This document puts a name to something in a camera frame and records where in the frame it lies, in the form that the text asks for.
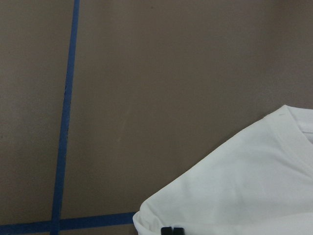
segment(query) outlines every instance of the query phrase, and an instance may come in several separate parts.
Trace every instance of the white fabric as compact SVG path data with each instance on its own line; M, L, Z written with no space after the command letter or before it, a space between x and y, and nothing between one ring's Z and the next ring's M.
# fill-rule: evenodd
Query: white fabric
M139 235L312 235L313 110L283 105L145 200Z

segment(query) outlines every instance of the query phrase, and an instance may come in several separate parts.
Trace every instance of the blue line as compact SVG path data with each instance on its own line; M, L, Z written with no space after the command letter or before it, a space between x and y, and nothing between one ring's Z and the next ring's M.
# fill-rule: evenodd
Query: blue line
M122 214L99 215L74 219L61 219L60 230L86 229L112 225L133 224L134 214L135 212L129 212ZM10 224L0 226L0 235L44 233L49 232L50 229L51 221L43 221L29 224Z
M74 62L76 50L76 37L78 28L79 0L74 1L72 29L68 50L67 76L65 81L64 101L61 119L61 130L59 139L58 161L55 176L52 219L50 235L58 235L60 230L60 216L63 197L63 186L65 177L66 154L67 154L67 135L69 127L70 103L72 97L72 84L74 75Z

